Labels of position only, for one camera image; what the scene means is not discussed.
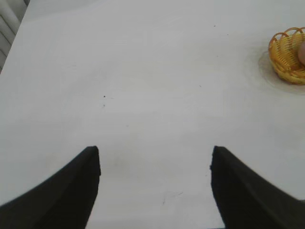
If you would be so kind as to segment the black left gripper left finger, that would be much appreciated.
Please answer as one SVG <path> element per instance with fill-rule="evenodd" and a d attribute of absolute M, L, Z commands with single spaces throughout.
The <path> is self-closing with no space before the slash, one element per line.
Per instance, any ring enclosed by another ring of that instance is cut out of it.
<path fill-rule="evenodd" d="M 54 175 L 0 207 L 2 229 L 84 229 L 101 176 L 99 150 L 89 146 Z"/>

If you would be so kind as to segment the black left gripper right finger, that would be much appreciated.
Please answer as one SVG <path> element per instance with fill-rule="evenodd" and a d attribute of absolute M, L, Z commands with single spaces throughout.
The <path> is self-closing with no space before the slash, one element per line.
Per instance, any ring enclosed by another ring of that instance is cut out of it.
<path fill-rule="evenodd" d="M 223 146 L 213 148 L 211 188 L 227 229 L 303 229 L 305 203 L 254 172 Z"/>

